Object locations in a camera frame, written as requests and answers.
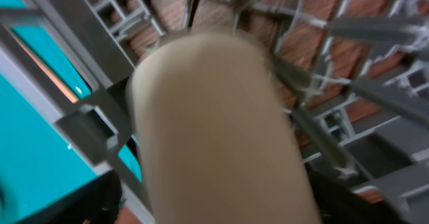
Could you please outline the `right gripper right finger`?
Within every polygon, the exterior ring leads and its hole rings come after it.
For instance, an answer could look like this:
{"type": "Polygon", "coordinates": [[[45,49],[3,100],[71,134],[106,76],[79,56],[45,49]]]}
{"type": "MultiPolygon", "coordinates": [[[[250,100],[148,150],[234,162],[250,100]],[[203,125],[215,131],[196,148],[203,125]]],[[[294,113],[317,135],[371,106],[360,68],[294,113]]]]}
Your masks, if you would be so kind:
{"type": "Polygon", "coordinates": [[[323,223],[406,224],[394,211],[365,201],[309,165],[305,169],[323,223]]]}

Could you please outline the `white cup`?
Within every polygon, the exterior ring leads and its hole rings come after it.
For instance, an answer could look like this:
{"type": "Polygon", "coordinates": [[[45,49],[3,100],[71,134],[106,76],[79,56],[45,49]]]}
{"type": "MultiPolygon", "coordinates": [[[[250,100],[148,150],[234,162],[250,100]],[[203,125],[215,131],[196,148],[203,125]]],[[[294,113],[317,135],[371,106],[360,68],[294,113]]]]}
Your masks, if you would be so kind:
{"type": "Polygon", "coordinates": [[[142,60],[130,114],[157,223],[319,223],[290,124],[245,34],[202,31],[142,60]]]}

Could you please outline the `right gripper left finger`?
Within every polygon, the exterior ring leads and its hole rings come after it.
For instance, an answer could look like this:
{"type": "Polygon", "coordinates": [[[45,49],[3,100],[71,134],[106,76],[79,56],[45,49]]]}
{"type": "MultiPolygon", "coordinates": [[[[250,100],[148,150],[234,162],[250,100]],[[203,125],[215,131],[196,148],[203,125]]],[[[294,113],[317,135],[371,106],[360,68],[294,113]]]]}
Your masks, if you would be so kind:
{"type": "Polygon", "coordinates": [[[19,224],[114,224],[121,208],[119,176],[111,170],[61,198],[50,206],[18,221],[19,224]]]}

